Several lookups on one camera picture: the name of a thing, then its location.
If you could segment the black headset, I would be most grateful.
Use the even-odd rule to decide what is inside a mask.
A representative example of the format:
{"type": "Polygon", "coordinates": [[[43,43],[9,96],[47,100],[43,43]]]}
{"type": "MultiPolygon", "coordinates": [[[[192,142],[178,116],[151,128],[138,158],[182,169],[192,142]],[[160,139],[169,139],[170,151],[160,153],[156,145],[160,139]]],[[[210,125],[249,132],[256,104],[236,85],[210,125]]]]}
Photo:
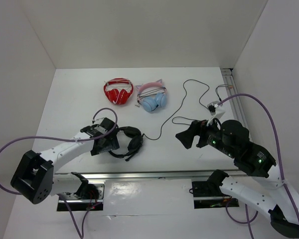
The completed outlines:
{"type": "Polygon", "coordinates": [[[116,154],[112,151],[109,151],[109,154],[115,158],[119,158],[119,159],[124,158],[125,161],[128,162],[132,157],[134,157],[139,152],[139,150],[143,146],[143,142],[144,142],[143,135],[138,128],[132,126],[120,127],[119,131],[122,131],[125,134],[125,136],[131,139],[127,147],[128,152],[125,154],[116,154]]]}

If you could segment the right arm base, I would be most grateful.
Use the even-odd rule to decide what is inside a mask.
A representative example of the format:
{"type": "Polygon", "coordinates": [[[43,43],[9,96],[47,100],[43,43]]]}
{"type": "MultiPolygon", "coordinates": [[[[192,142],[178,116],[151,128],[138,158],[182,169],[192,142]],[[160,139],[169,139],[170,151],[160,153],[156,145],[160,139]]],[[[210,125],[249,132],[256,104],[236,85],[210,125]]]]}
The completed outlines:
{"type": "Polygon", "coordinates": [[[188,191],[193,195],[194,209],[239,207],[237,199],[220,191],[219,187],[227,177],[229,175],[224,171],[216,170],[205,181],[192,181],[188,191]]]}

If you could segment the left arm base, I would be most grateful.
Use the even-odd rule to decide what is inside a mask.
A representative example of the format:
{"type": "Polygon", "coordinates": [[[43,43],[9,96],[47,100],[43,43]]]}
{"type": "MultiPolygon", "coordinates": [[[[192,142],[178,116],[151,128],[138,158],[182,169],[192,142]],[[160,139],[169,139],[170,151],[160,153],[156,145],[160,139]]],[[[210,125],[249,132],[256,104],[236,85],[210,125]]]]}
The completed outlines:
{"type": "Polygon", "coordinates": [[[55,174],[51,195],[58,196],[57,211],[102,211],[105,185],[90,182],[77,172],[55,174]]]}

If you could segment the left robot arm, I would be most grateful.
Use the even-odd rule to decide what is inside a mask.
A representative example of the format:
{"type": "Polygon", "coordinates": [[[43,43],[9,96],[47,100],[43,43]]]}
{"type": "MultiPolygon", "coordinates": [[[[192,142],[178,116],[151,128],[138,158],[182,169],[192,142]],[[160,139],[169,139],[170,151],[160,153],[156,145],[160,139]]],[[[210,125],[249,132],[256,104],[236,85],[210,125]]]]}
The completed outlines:
{"type": "Polygon", "coordinates": [[[82,174],[57,174],[57,171],[84,153],[98,155],[117,149],[118,132],[117,124],[103,118],[82,128],[69,142],[42,152],[30,150],[23,155],[10,184],[34,205],[56,194],[72,194],[78,199],[98,197],[97,187],[82,174]]]}

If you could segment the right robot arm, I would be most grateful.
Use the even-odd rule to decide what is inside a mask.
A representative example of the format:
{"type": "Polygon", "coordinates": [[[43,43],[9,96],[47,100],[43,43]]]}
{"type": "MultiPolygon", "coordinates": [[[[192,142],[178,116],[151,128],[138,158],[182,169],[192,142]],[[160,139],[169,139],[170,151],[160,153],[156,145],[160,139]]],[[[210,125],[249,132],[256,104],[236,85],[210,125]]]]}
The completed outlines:
{"type": "Polygon", "coordinates": [[[248,188],[222,170],[215,170],[209,176],[209,193],[234,197],[266,217],[281,235],[299,238],[299,194],[282,179],[273,156],[264,147],[250,141],[249,131],[240,122],[195,120],[175,137],[186,149],[190,149],[196,136],[199,137],[198,148],[210,145],[229,156],[239,170],[258,182],[269,194],[266,196],[248,188]]]}

